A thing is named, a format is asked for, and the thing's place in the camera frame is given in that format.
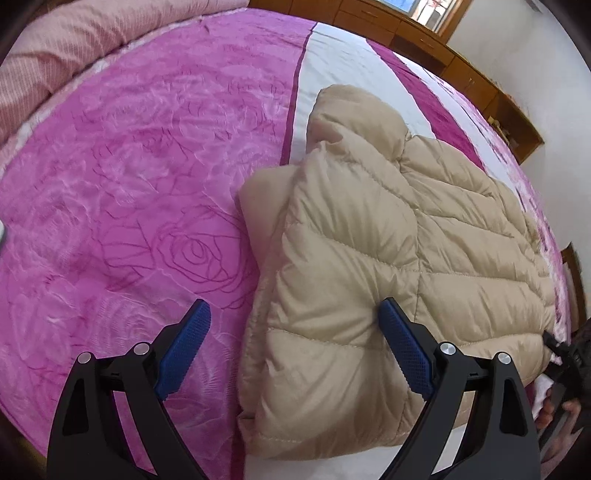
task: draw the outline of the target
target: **human hand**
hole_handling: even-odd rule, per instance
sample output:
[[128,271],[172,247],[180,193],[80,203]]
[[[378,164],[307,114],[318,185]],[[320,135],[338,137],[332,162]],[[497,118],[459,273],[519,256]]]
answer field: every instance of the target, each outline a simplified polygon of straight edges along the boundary
[[[550,401],[551,395],[552,389],[549,389],[546,392],[546,398],[544,400],[544,404],[542,405],[542,409],[540,410],[540,414],[535,420],[535,426],[538,430],[545,429],[548,425],[550,425],[550,422],[552,422],[552,419],[554,418],[555,408]],[[543,462],[559,454],[561,454],[562,457],[566,456],[566,453],[572,444],[570,437],[573,433],[574,425],[577,423],[577,419],[579,418],[579,414],[581,413],[581,403],[575,398],[574,400],[564,402],[562,408],[568,412],[569,419],[565,422],[558,435],[552,441],[552,444],[548,448],[546,455],[542,459]]]

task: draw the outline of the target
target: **magenta stripe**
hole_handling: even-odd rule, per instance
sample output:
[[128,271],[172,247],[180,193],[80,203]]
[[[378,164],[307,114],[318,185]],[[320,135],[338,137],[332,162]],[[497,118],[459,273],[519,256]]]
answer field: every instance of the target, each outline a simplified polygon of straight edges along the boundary
[[293,88],[291,89],[291,99],[290,105],[287,111],[287,124],[285,126],[285,137],[283,139],[283,148],[281,149],[281,159],[279,161],[279,165],[287,165],[290,162],[290,154],[291,154],[291,141],[294,137],[294,121],[296,120],[296,104],[297,104],[297,92],[300,87],[300,72],[301,72],[301,65],[304,62],[304,56],[306,55],[306,48],[308,47],[308,40],[310,39],[312,32],[314,31],[314,27],[318,23],[314,23],[310,28],[310,33],[308,33],[306,39],[304,40],[304,45],[301,48],[301,55],[297,61],[297,65],[295,66],[294,72],[294,82]]
[[433,130],[435,137],[456,147],[474,165],[485,171],[471,140],[429,87],[411,72],[392,50],[371,40],[368,40],[368,43],[384,63],[392,69],[408,93],[413,96],[421,112],[431,124],[431,130]]

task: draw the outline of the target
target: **drawer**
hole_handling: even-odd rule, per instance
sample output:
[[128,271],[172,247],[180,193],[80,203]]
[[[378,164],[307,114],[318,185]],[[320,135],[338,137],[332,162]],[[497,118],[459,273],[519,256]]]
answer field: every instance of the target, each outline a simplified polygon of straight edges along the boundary
[[248,4],[251,8],[261,8],[263,10],[273,10],[280,14],[288,14],[293,0],[251,0]]
[[484,111],[497,93],[494,85],[460,57],[453,59],[441,78],[466,95],[480,111]]
[[386,46],[390,45],[390,42],[394,38],[394,34],[385,28],[374,25],[363,18],[356,17],[347,12],[341,11],[337,13],[333,25]]
[[414,43],[444,65],[449,65],[455,56],[445,45],[407,22],[400,24],[396,35]]
[[344,0],[341,4],[341,11],[363,18],[374,25],[378,25],[390,32],[396,32],[400,25],[400,19],[384,10],[373,7],[359,0]]
[[332,24],[341,0],[293,0],[290,15]]

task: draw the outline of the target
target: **quilted jacket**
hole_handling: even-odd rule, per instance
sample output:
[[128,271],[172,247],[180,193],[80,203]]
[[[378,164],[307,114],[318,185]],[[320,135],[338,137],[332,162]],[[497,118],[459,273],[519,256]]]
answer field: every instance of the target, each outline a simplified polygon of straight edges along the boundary
[[240,193],[261,270],[238,378],[249,453],[404,441],[424,403],[378,329],[386,297],[468,355],[508,352],[525,384],[542,372],[553,284],[509,188],[350,86],[320,92],[307,145],[300,164],[259,171]]

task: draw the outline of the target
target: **pink bedspread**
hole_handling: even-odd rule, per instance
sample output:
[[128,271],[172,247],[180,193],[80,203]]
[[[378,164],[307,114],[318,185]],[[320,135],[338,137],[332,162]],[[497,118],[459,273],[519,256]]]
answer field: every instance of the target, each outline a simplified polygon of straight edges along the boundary
[[[42,453],[79,353],[125,353],[201,297],[212,306],[211,331],[165,404],[207,475],[242,477],[234,377],[258,271],[236,192],[254,170],[286,163],[304,141],[297,107],[319,85],[312,60],[322,42],[308,46],[322,37],[317,27],[251,9],[166,27],[98,62],[0,151],[0,219],[8,230],[0,254],[0,408]],[[427,77],[372,48],[436,138],[485,171],[492,155],[511,171],[516,194],[530,192],[524,208],[538,221],[565,324],[563,279],[553,266],[559,252],[510,152],[478,112],[461,108],[462,121],[482,130],[476,135]],[[327,81],[353,83],[325,63]],[[149,468],[122,407],[134,456]]]

